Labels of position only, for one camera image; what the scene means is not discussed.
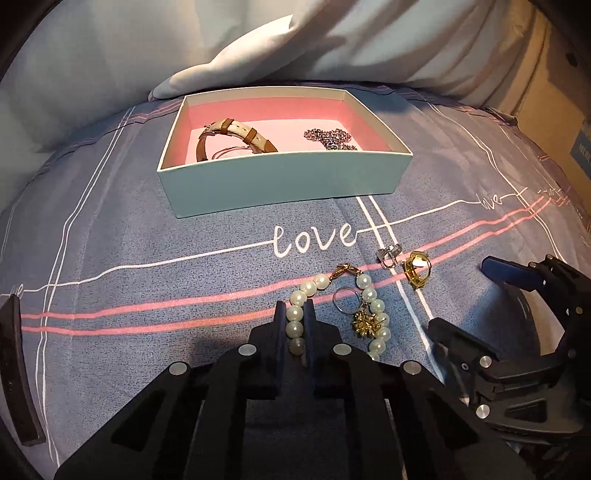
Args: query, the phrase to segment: watch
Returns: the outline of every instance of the watch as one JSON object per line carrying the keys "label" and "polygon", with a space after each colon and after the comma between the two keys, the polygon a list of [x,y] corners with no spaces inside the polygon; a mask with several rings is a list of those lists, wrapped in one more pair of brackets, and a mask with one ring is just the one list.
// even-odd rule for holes
{"label": "watch", "polygon": [[250,147],[253,153],[271,153],[277,151],[275,146],[254,128],[237,122],[233,118],[226,118],[225,120],[218,120],[210,125],[205,125],[205,130],[199,135],[199,142],[196,148],[198,162],[207,160],[207,154],[205,152],[206,138],[218,134],[240,138]]}

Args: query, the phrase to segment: jewelry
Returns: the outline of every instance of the jewelry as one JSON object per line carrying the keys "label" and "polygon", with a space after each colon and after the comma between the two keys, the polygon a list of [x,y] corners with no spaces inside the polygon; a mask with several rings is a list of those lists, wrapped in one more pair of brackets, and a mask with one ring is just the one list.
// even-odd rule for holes
{"label": "jewelry", "polygon": [[197,142],[197,148],[195,149],[195,156],[198,162],[207,160],[207,153],[205,152],[205,140],[207,137],[218,134],[240,138],[253,153],[271,153],[277,151],[275,146],[254,128],[237,122],[233,118],[226,118],[225,120],[218,120],[210,125],[205,125],[205,130],[199,135],[199,142]]}
{"label": "jewelry", "polygon": [[[362,290],[359,293],[350,287],[341,287],[333,294],[333,304],[337,310],[347,316],[352,316],[353,330],[358,336],[371,337],[368,355],[375,361],[379,361],[380,354],[386,350],[386,342],[390,340],[392,333],[388,329],[390,317],[384,313],[385,304],[378,298],[378,293],[372,285],[372,280],[367,273],[363,273],[351,264],[339,264],[330,275],[319,273],[312,280],[306,280],[300,285],[300,289],[290,295],[290,306],[285,311],[287,325],[285,332],[290,338],[289,349],[294,355],[302,355],[306,350],[306,343],[302,338],[304,326],[301,320],[304,317],[302,307],[309,297],[313,297],[318,290],[325,290],[338,277],[345,273],[355,275],[355,284]],[[351,290],[359,300],[359,306],[354,312],[348,312],[336,303],[336,295],[341,290]]]}
{"label": "jewelry", "polygon": [[[427,268],[427,273],[419,275],[417,269],[425,267]],[[408,282],[415,290],[424,287],[429,276],[431,276],[431,261],[429,260],[429,255],[425,252],[420,252],[419,250],[410,252],[408,258],[402,263],[402,269],[404,270]]]}
{"label": "jewelry", "polygon": [[326,131],[320,128],[313,128],[304,132],[304,138],[313,142],[320,142],[326,150],[357,150],[354,145],[345,145],[351,141],[351,134],[337,128]]}
{"label": "jewelry", "polygon": [[384,270],[390,270],[398,265],[396,257],[402,253],[402,246],[400,244],[388,245],[386,248],[380,248],[376,252],[379,263]]}
{"label": "jewelry", "polygon": [[216,158],[221,158],[221,157],[223,157],[223,156],[224,156],[226,153],[229,153],[229,152],[232,152],[232,151],[235,151],[235,150],[248,150],[248,149],[249,149],[249,147],[246,147],[246,146],[244,146],[244,147],[237,146],[237,147],[228,147],[228,148],[223,148],[223,149],[221,149],[221,150],[219,150],[219,151],[215,152],[215,153],[212,155],[212,160],[215,160]]}

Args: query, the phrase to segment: pink stripe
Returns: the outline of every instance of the pink stripe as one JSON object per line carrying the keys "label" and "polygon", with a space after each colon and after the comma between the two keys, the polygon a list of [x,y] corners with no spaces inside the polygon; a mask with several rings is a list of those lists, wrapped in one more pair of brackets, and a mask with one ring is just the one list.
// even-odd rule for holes
{"label": "pink stripe", "polygon": [[[450,252],[443,254],[439,257],[433,258],[431,263],[433,265],[443,262],[464,250],[476,245],[477,243],[483,241],[484,239],[490,236],[500,235],[505,233],[506,231],[510,230],[511,228],[519,225],[521,222],[525,220],[529,220],[533,218],[535,215],[540,213],[543,209],[545,209],[550,204],[550,200],[546,201],[542,207],[537,210],[536,212],[521,217],[518,220],[511,222],[506,227],[503,227],[500,230],[483,233],[482,235],[476,237],[473,240],[465,243],[464,245],[451,250]],[[401,280],[404,278],[403,274],[393,275],[391,278],[387,278],[386,280],[382,280],[380,282],[375,283],[376,288],[381,288],[386,285],[390,285],[391,283],[396,282],[397,280]],[[352,296],[352,292],[344,291],[343,297],[345,296]],[[314,302],[316,304],[324,303],[326,301],[331,301],[332,295],[325,294],[314,298]],[[21,327],[23,332],[49,332],[49,333],[58,333],[61,335],[72,335],[72,336],[81,336],[81,335],[88,335],[88,336],[98,336],[98,335],[130,335],[130,334],[137,334],[137,333],[158,333],[158,332],[172,332],[175,330],[183,330],[183,329],[191,329],[196,327],[203,327],[203,326],[212,326],[212,325],[227,325],[231,323],[240,323],[240,322],[248,322],[251,320],[257,320],[260,318],[270,317],[273,315],[274,309],[265,309],[259,310],[257,312],[250,312],[250,313],[242,313],[239,315],[230,315],[226,317],[218,317],[218,318],[208,318],[208,319],[193,319],[193,320],[186,320],[184,322],[173,322],[173,323],[162,323],[160,325],[141,325],[141,326],[134,326],[134,327],[122,327],[122,328],[107,328],[107,329],[98,329],[98,330],[71,330],[66,328],[59,328],[59,327]]]}
{"label": "pink stripe", "polygon": [[[530,208],[533,208],[534,205],[536,205],[537,203],[539,203],[540,201],[542,201],[543,197],[538,198],[534,203],[532,203],[530,205]],[[472,229],[475,229],[478,226],[481,225],[496,225],[497,223],[501,223],[504,222],[505,220],[507,220],[509,217],[516,215],[517,213],[521,213],[521,212],[527,212],[528,209],[526,208],[519,208],[517,210],[513,210],[512,212],[509,212],[505,215],[503,215],[501,218],[499,218],[498,220],[480,220],[479,222],[475,222],[465,228],[462,228],[461,230],[458,230],[455,233],[452,233],[451,235],[445,236],[435,242],[432,242],[430,244],[427,245],[423,245],[421,248],[419,248],[420,251],[427,251],[427,250],[431,250],[434,247],[438,247],[439,245],[443,245],[451,240],[453,240],[454,238],[457,238],[461,235],[464,235],[464,233],[469,232]]]}
{"label": "pink stripe", "polygon": [[[540,197],[534,203],[531,204],[531,207],[536,205],[543,197]],[[472,229],[475,229],[481,225],[496,225],[497,223],[501,223],[510,216],[516,215],[517,213],[526,212],[525,208],[520,208],[517,210],[513,210],[512,212],[503,215],[498,220],[480,220],[479,222],[475,222],[458,232],[455,232],[447,237],[444,237],[436,242],[432,242],[427,245],[423,245],[419,248],[421,251],[426,251],[431,248],[437,247],[439,245],[443,245],[446,242],[451,241],[458,236],[463,235],[466,232],[469,232]],[[403,253],[399,256],[400,260],[404,260],[408,257],[408,253]],[[372,264],[372,265],[362,265],[360,267],[361,270],[364,271],[371,271],[379,269],[381,266],[379,264]],[[163,301],[153,301],[148,303],[140,303],[134,305],[123,305],[121,307],[113,307],[110,309],[98,310],[96,312],[86,312],[86,313],[55,313],[55,312],[43,312],[43,313],[23,313],[21,314],[21,318],[24,319],[31,319],[31,320],[38,320],[42,317],[49,317],[54,319],[61,319],[61,320],[95,320],[97,318],[112,316],[112,315],[120,315],[125,313],[138,313],[138,312],[145,312],[148,310],[158,310],[158,309],[168,309],[173,307],[183,307],[189,305],[198,305],[202,303],[214,303],[218,301],[229,301],[229,300],[239,300],[239,299],[246,299],[250,297],[254,297],[257,295],[263,295],[266,293],[270,293],[275,290],[279,290],[281,288],[287,287],[294,287],[300,285],[303,281],[309,280],[311,277],[306,278],[294,278],[290,280],[283,280],[271,285],[267,285],[264,287],[253,288],[251,290],[242,290],[230,293],[223,293],[218,295],[209,295],[203,297],[191,297],[185,299],[171,299],[171,300],[163,300]]]}
{"label": "pink stripe", "polygon": [[[434,259],[431,260],[431,265],[436,265],[440,262],[443,262],[451,257],[454,257],[455,255],[463,252],[464,250],[467,250],[470,247],[473,247],[474,245],[482,242],[484,239],[490,237],[490,236],[497,236],[497,235],[501,235],[502,233],[505,233],[506,231],[512,229],[515,225],[519,225],[521,222],[525,221],[525,220],[529,220],[532,219],[535,215],[537,215],[538,213],[540,213],[542,210],[544,210],[549,204],[550,204],[551,200],[547,200],[545,204],[543,204],[540,209],[530,215],[524,216],[519,218],[518,220],[515,220],[514,222],[511,222],[509,225],[507,225],[506,227],[501,228],[500,230],[495,230],[492,232],[487,232],[487,233],[483,233],[482,235],[477,236],[476,238],[473,238],[472,240],[470,240],[469,242],[466,242],[465,244],[454,248],[453,250],[440,255],[439,257],[435,257]],[[376,288],[380,288],[383,287],[385,285],[390,285],[391,283],[396,282],[397,280],[400,280],[401,278],[404,278],[404,274],[403,275],[397,275],[397,277],[392,277],[392,278],[386,278],[385,280],[382,280],[380,282],[377,282],[375,284]]]}

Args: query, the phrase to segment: jewelry box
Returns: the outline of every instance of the jewelry box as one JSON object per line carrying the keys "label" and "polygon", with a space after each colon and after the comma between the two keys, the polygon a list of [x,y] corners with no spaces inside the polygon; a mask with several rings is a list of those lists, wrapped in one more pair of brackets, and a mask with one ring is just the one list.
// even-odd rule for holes
{"label": "jewelry box", "polygon": [[157,173],[174,214],[184,218],[392,193],[411,158],[396,133],[347,90],[243,87],[187,95]]}

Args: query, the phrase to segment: cardboard box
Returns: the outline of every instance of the cardboard box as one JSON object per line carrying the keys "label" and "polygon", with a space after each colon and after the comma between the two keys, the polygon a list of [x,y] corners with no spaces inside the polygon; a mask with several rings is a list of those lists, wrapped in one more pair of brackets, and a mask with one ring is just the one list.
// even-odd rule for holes
{"label": "cardboard box", "polygon": [[[206,141],[207,161],[196,161],[204,125],[234,118],[255,128],[277,153],[253,154],[240,139]],[[304,138],[312,128],[340,128],[355,150],[325,150]],[[174,214],[184,218],[237,208],[392,193],[412,152],[346,90],[245,87],[187,95],[174,120],[158,176]]]}
{"label": "cardboard box", "polygon": [[[547,28],[544,48],[516,111],[519,129],[564,171],[581,199],[573,204],[591,214],[591,166],[586,157],[585,120],[591,118],[591,78],[584,65],[569,63],[573,47],[554,27]],[[584,223],[591,229],[588,220]]]}

